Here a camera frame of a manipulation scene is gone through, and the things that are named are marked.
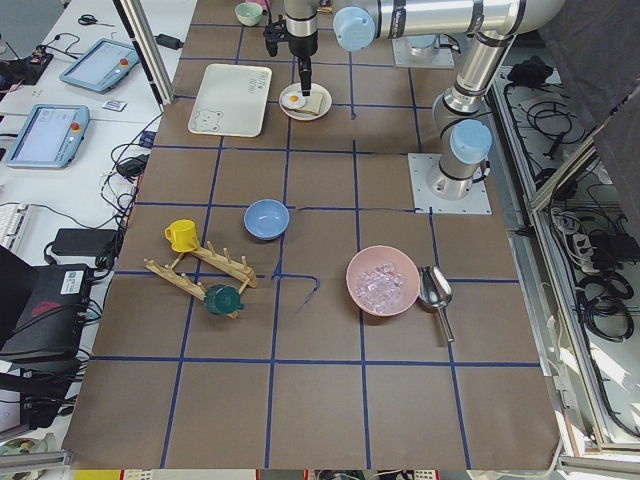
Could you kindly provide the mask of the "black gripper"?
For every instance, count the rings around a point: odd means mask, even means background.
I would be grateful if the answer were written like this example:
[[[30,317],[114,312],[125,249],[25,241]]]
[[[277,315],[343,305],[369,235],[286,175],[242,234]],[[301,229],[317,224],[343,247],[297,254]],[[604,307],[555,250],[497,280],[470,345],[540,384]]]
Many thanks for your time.
[[[292,55],[298,58],[300,90],[303,96],[311,94],[311,57],[318,48],[317,17],[292,19],[279,15],[276,21],[269,19],[263,37],[270,57],[278,54],[278,45],[286,43]]]

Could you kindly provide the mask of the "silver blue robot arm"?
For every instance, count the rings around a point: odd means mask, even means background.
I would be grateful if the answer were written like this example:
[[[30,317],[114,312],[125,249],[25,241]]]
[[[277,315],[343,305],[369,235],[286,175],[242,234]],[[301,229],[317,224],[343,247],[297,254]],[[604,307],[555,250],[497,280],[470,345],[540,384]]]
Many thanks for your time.
[[[298,59],[305,96],[311,89],[311,58],[318,48],[318,1],[286,1],[284,13],[270,20],[264,39],[270,56],[286,43]],[[333,30],[351,52],[376,39],[464,33],[473,43],[445,104],[458,113],[477,110],[515,36],[549,22],[562,1],[333,1]]]
[[[477,116],[513,40],[512,35],[495,31],[476,33],[453,85],[433,105],[443,153],[429,170],[426,181],[442,199],[458,201],[467,196],[475,172],[488,158],[493,137]]]

